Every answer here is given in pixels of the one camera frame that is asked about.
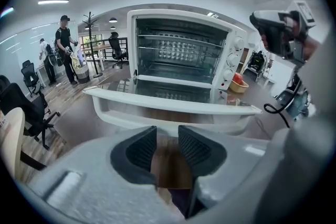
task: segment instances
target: cable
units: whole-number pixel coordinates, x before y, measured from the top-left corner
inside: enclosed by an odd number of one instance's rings
[[[288,102],[287,102],[282,108],[280,108],[280,109],[276,109],[273,105],[271,105],[271,104],[269,104],[269,103],[264,104],[264,109],[265,109],[265,111],[268,112],[268,113],[270,113],[270,114],[279,114],[280,117],[282,117],[282,119],[284,120],[285,125],[287,126],[287,128],[290,128],[290,127],[289,127],[289,124],[288,124],[288,122],[287,122],[285,116],[284,116],[281,112],[282,112],[282,110],[284,110],[284,109],[289,105],[289,103],[294,99],[294,97],[296,96],[296,94],[297,94],[298,91],[299,91],[300,86],[301,86],[301,80],[299,81],[299,83],[298,83],[298,85],[297,85],[297,87],[296,87],[296,89],[295,89],[295,91],[294,91],[292,97],[288,100]]]

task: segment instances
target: office chair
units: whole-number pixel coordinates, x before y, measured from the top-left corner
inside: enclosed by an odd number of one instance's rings
[[[24,77],[23,81],[24,81],[26,87],[28,88],[28,91],[30,93],[30,97],[32,97],[33,93],[36,90],[36,84],[38,82],[38,75],[35,72],[34,64],[32,62],[30,62],[29,60],[25,61],[22,64],[21,73],[23,74],[23,77]]]
[[[129,65],[128,61],[123,61],[122,59],[127,57],[127,52],[122,53],[120,45],[119,45],[119,39],[118,39],[118,33],[112,32],[112,35],[109,38],[109,43],[111,45],[112,50],[114,50],[114,55],[112,53],[112,56],[114,59],[117,60],[117,63],[115,63],[112,68],[114,68],[117,65],[120,65],[120,69],[122,69],[123,63],[126,65]]]
[[[3,92],[9,85],[9,79],[7,79],[4,75],[0,75],[0,93]]]
[[[14,108],[22,108],[25,113],[26,122],[31,125],[27,132],[24,132],[24,135],[33,136],[36,141],[39,141],[38,135],[42,132],[42,145],[48,150],[49,147],[46,145],[46,130],[54,127],[49,122],[55,115],[60,116],[60,113],[54,112],[49,118],[44,119],[45,108],[48,106],[48,103],[40,88],[41,86],[37,89],[39,96],[30,102],[22,93],[20,87],[16,83],[11,83],[0,93],[0,108],[4,114],[7,114]]]

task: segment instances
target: wooden floor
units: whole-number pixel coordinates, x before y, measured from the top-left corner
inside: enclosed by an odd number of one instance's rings
[[[54,84],[51,87],[47,86],[45,89],[43,89],[42,92],[45,95],[45,98],[48,102],[48,107],[50,108],[51,112],[58,111],[62,115],[71,107],[73,103],[75,103],[79,98],[82,97],[82,90],[84,88],[100,84],[103,80],[110,77],[115,72],[122,72],[121,69],[113,69],[112,64],[113,62],[105,62],[105,71],[103,72],[103,75],[98,78],[93,78],[93,75],[95,74],[95,69],[93,63],[89,62],[88,65],[91,78],[89,82],[85,84],[78,83],[73,86],[70,84],[67,76],[64,75],[57,80],[57,83],[61,82],[60,85],[56,87],[56,84]],[[55,124],[58,119],[59,118],[55,116],[50,123]],[[46,131],[46,144],[50,147],[49,150],[46,150],[42,147],[41,135],[39,136],[39,138],[40,141],[36,142],[33,137],[24,136],[22,150],[32,158],[45,165],[50,165],[56,159],[58,159],[60,156],[64,155],[64,153],[70,150],[70,146],[67,145],[66,141],[62,139],[62,137],[57,133],[55,129],[51,128]],[[20,162],[19,180],[23,183],[28,184],[31,179],[38,173],[39,171],[31,168],[23,162]]]

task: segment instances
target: black t-shirt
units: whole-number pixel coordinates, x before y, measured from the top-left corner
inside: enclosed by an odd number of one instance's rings
[[[70,46],[70,29],[69,28],[58,28],[56,31],[56,40],[60,39],[61,40],[61,44],[63,47],[69,47],[70,50],[73,52],[72,47]]]

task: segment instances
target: basket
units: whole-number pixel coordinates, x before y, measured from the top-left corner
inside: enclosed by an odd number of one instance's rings
[[[244,93],[246,91],[246,89],[248,88],[248,84],[245,83],[245,81],[243,81],[243,84],[244,85],[240,85],[234,81],[231,81],[231,84],[229,86],[229,88],[231,90],[233,90],[234,92],[237,92],[237,93]]]
[[[83,84],[90,81],[89,67],[87,65],[84,65],[80,69],[75,69],[75,73],[79,83]]]

